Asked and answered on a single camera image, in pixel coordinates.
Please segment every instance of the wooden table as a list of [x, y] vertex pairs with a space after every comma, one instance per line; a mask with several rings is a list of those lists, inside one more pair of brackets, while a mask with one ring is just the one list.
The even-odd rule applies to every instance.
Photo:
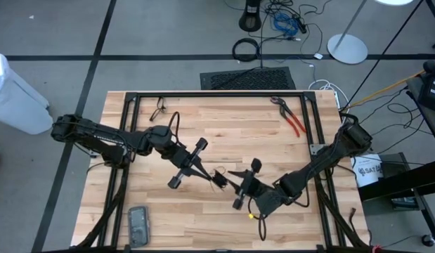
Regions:
[[[124, 95], [124, 91], [108, 93], [101, 124], [119, 127]], [[330, 91], [317, 91], [316, 96], [325, 141], [331, 143], [340, 125], [335, 97]], [[299, 99], [284, 99], [303, 122]], [[284, 173], [301, 169], [310, 161], [305, 135], [302, 133], [297, 138], [292, 127], [279, 115], [278, 106], [268, 98], [166, 98], [167, 114], [160, 114], [155, 122], [150, 122], [148, 119], [156, 103], [157, 98], [141, 100], [137, 130], [165, 125], [172, 113], [179, 111], [179, 138], [188, 150], [193, 150], [200, 137], [209, 142], [207, 149], [200, 154], [208, 171], [243, 171], [249, 169], [252, 159], [256, 157], [263, 164], [258, 178], [264, 183], [272, 183]], [[311, 106], [308, 109], [313, 136], [316, 136]], [[99, 162], [102, 161], [94, 159], [91, 164]], [[341, 164], [351, 166], [348, 159]], [[144, 249], [316, 249], [316, 245], [325, 244], [314, 180], [309, 181], [310, 207], [291, 205], [279, 208], [267, 218], [267, 239], [262, 242], [257, 221], [248, 217], [248, 200], [242, 210], [235, 210], [232, 208], [235, 199], [233, 189], [221, 191], [209, 182], [193, 177], [183, 178], [180, 187], [172, 190], [167, 183], [177, 171], [155, 152], [148, 157], [136, 158], [129, 172], [119, 248], [129, 241], [126, 213], [129, 208], [138, 205], [149, 208], [151, 237], [150, 244]], [[81, 242], [100, 218], [109, 176], [109, 167], [97, 166], [89, 172], [72, 238], [73, 245]], [[353, 174], [336, 167], [333, 180], [340, 212], [348, 220], [351, 208], [357, 209], [353, 223], [361, 239], [368, 243], [368, 229]], [[306, 202], [305, 195], [299, 199], [300, 202]], [[334, 221], [329, 212], [328, 216], [333, 245], [336, 245]], [[106, 245], [110, 243], [113, 221], [112, 217]]]

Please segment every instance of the floor mat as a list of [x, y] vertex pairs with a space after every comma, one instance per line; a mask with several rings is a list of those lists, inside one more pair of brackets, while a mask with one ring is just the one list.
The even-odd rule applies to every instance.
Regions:
[[285, 90], [296, 89], [289, 67], [200, 74], [202, 90]]

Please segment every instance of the floor lamp base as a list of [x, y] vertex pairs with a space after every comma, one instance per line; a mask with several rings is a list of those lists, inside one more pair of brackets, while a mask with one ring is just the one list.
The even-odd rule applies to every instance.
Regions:
[[341, 44], [335, 49], [341, 36], [342, 34], [334, 35], [328, 41], [327, 49], [331, 53], [331, 56], [346, 64], [362, 63], [368, 54], [367, 46], [364, 42], [353, 35], [347, 34]]

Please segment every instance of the white bucket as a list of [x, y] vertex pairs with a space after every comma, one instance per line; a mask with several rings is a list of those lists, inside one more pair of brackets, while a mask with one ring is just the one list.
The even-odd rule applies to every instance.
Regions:
[[51, 128], [48, 101], [19, 77], [0, 54], [0, 122], [29, 134]]

